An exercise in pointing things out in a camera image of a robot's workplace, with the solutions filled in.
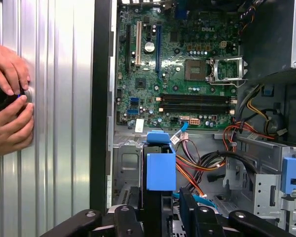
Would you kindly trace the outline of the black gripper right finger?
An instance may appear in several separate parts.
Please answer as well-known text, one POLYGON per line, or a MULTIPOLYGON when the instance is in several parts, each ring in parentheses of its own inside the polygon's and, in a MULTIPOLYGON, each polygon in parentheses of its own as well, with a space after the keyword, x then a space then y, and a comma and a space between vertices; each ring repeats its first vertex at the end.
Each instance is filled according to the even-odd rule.
POLYGON ((186 188, 179 191, 180 216, 188 237, 292 237, 293 234, 244 211, 235 210, 227 218, 209 206, 199 206, 186 188))

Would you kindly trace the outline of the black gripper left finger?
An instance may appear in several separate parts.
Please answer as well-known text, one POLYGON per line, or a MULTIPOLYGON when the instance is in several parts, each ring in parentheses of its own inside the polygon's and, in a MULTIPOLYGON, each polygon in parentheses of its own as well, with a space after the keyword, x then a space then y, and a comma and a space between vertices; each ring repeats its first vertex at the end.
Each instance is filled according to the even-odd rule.
POLYGON ((159 192, 128 192, 126 203, 100 211, 85 209, 42 234, 43 237, 160 237, 159 192))

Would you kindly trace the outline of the person's right hand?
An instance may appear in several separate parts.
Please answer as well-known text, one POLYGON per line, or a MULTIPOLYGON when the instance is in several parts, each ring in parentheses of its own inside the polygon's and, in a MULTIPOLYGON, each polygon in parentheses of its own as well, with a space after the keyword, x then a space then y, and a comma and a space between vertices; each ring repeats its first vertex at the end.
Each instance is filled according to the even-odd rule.
POLYGON ((33 139, 34 105, 25 95, 0 111, 0 156, 19 151, 33 139))

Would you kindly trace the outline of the person's left hand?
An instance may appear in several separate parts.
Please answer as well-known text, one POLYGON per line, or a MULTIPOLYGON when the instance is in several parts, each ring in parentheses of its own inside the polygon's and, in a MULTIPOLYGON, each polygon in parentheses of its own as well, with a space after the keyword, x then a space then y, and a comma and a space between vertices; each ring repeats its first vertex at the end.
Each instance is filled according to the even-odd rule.
POLYGON ((0 45, 0 88, 9 96, 28 90, 30 74, 26 62, 13 50, 0 45))

